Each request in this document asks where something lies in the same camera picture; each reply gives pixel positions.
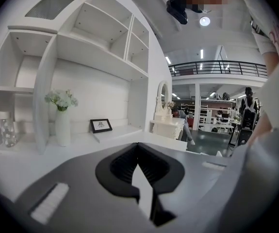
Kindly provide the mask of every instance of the framed picture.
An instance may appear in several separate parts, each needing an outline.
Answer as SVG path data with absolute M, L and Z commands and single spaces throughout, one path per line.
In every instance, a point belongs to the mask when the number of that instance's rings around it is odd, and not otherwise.
M 108 119 L 94 119 L 90 121 L 91 121 L 93 133 L 100 133 L 100 132 L 112 130 Z

